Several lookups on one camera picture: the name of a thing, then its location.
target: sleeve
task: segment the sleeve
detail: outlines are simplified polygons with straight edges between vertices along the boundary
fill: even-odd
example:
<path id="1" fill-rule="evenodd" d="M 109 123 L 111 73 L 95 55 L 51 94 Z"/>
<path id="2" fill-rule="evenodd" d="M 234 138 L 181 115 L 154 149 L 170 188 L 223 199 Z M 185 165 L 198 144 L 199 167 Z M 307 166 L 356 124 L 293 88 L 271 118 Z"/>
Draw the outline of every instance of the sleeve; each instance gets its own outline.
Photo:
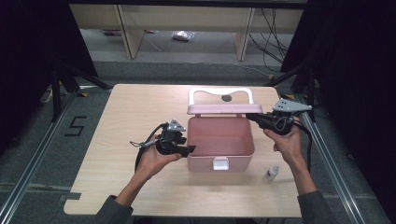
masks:
<path id="1" fill-rule="evenodd" d="M 102 208 L 96 214 L 94 222 L 96 224 L 119 224 L 125 223 L 131 216 L 134 209 L 132 207 L 122 206 L 115 201 L 116 196 L 108 196 Z"/>
<path id="2" fill-rule="evenodd" d="M 329 205 L 319 191 L 306 193 L 297 197 L 301 215 L 305 224 L 338 223 Z"/>

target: pink plastic bin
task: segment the pink plastic bin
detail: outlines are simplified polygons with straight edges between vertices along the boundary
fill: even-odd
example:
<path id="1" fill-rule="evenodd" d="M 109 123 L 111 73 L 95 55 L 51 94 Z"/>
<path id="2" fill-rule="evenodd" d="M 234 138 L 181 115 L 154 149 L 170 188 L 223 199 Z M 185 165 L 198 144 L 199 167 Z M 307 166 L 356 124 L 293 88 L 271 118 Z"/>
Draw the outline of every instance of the pink plastic bin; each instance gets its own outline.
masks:
<path id="1" fill-rule="evenodd" d="M 193 94 L 205 91 L 211 94 L 231 94 L 245 91 L 246 105 L 194 105 Z M 191 172 L 245 172 L 254 153 L 250 122 L 242 113 L 262 113 L 254 105 L 247 88 L 198 88 L 189 92 L 188 114 L 195 114 L 188 123 L 187 145 L 196 146 L 187 160 Z M 201 117 L 201 114 L 234 114 L 228 117 Z"/>

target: white handle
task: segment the white handle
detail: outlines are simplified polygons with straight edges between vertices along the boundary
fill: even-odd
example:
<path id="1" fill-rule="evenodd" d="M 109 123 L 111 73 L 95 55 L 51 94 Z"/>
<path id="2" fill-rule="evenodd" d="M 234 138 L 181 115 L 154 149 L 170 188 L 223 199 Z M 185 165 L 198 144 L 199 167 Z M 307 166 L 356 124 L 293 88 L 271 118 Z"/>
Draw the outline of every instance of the white handle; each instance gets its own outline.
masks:
<path id="1" fill-rule="evenodd" d="M 204 91 L 213 95 L 228 95 L 236 91 L 244 91 L 245 93 L 247 93 L 248 102 L 251 105 L 254 105 L 253 93 L 248 88 L 204 88 L 204 87 L 196 87 L 189 90 L 189 105 L 194 105 L 194 94 L 197 91 Z"/>
<path id="2" fill-rule="evenodd" d="M 213 170 L 229 170 L 230 162 L 227 157 L 215 157 L 213 159 Z"/>

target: person's right hand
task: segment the person's right hand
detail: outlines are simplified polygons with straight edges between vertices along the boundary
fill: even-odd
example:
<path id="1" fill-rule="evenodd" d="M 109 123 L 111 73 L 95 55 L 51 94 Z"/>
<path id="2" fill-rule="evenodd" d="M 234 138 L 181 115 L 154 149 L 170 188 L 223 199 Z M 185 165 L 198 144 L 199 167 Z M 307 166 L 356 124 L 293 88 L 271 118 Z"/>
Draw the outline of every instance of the person's right hand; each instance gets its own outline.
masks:
<path id="1" fill-rule="evenodd" d="M 301 131 L 297 126 L 293 125 L 290 133 L 286 135 L 279 135 L 269 129 L 265 129 L 264 134 L 274 140 L 274 151 L 279 151 L 288 165 L 304 161 L 301 152 Z"/>

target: metal rail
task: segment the metal rail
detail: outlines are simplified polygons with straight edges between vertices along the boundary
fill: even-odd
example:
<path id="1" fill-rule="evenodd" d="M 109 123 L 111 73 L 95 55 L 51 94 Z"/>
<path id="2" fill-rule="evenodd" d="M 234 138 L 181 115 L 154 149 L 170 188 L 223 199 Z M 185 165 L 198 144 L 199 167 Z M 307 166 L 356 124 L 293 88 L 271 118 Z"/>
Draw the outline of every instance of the metal rail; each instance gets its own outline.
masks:
<path id="1" fill-rule="evenodd" d="M 58 128 L 64 119 L 64 115 L 67 112 L 68 107 L 71 105 L 73 100 L 76 98 L 75 93 L 69 93 L 64 101 L 64 109 L 58 118 L 51 123 L 46 134 L 40 142 L 40 145 L 35 150 L 35 154 L 32 159 L 30 159 L 28 165 L 26 166 L 23 174 L 21 175 L 18 182 L 15 184 L 13 190 L 9 194 L 6 202 L 2 205 L 0 210 L 0 220 L 2 224 L 7 224 L 12 219 L 14 213 L 16 212 L 18 205 L 20 204 L 25 191 L 28 189 L 29 184 L 33 177 L 35 176 L 38 167 L 43 161 L 47 154 L 48 148 L 58 132 Z"/>
<path id="2" fill-rule="evenodd" d="M 296 99 L 299 103 L 305 104 L 304 99 L 301 96 L 297 95 Z M 350 221 L 352 223 L 359 224 L 366 223 L 361 210 L 358 207 L 358 204 L 356 203 L 351 191 L 347 186 L 347 183 L 338 170 L 334 159 L 332 158 L 332 154 L 327 148 L 326 143 L 318 130 L 317 124 L 311 121 L 307 113 L 303 113 L 303 119 L 306 123 L 306 128 L 312 134 L 312 138 L 318 148 L 318 152 L 323 159 L 326 170 L 329 173 L 332 183 L 340 196 L 341 202 L 346 209 Z"/>

